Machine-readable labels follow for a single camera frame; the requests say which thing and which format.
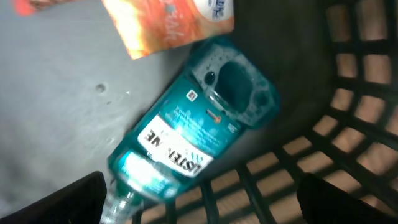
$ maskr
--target white label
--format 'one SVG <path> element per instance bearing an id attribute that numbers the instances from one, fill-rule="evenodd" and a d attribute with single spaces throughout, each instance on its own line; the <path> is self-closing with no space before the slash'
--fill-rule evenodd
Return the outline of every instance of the white label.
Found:
<path id="1" fill-rule="evenodd" d="M 138 135 L 138 142 L 152 159 L 187 177 L 197 176 L 212 160 L 211 156 L 192 146 L 157 115 Z"/>
<path id="2" fill-rule="evenodd" d="M 234 14 L 233 0 L 193 0 L 200 14 L 211 22 L 228 20 Z"/>

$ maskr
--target bottle neck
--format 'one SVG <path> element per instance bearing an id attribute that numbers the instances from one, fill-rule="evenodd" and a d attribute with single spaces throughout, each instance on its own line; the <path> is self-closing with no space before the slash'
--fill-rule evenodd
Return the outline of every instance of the bottle neck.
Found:
<path id="1" fill-rule="evenodd" d="M 103 207 L 100 224 L 123 224 L 143 206 L 143 198 L 132 190 L 121 187 L 121 183 L 111 185 Z"/>

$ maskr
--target mouthwash bottle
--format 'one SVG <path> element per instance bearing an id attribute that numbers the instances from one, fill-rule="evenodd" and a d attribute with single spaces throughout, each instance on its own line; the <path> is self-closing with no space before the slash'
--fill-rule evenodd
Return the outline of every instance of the mouthwash bottle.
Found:
<path id="1" fill-rule="evenodd" d="M 208 40 L 108 159 L 115 178 L 102 223 L 123 223 L 148 198 L 166 202 L 244 132 L 270 121 L 279 96 L 228 40 Z"/>

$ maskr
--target gray surface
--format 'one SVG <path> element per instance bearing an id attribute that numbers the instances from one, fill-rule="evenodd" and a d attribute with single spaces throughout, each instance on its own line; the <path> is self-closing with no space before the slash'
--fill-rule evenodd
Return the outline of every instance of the gray surface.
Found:
<path id="1" fill-rule="evenodd" d="M 208 175 L 297 133 L 328 104 L 331 59 L 314 12 L 313 0 L 238 2 L 234 37 L 277 85 L 282 113 L 247 132 Z M 92 171 L 107 174 L 106 157 L 190 50 L 131 61 L 99 0 L 31 17 L 0 1 L 0 30 L 0 217 Z"/>

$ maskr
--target snack bag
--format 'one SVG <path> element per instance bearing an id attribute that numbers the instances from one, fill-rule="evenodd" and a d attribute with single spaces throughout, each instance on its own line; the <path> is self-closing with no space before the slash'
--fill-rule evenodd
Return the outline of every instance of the snack bag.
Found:
<path id="1" fill-rule="evenodd" d="M 14 0 L 15 10 L 22 16 L 29 16 L 39 10 L 46 9 L 56 4 L 74 0 Z"/>
<path id="2" fill-rule="evenodd" d="M 132 59 L 234 27 L 233 0 L 103 0 Z"/>

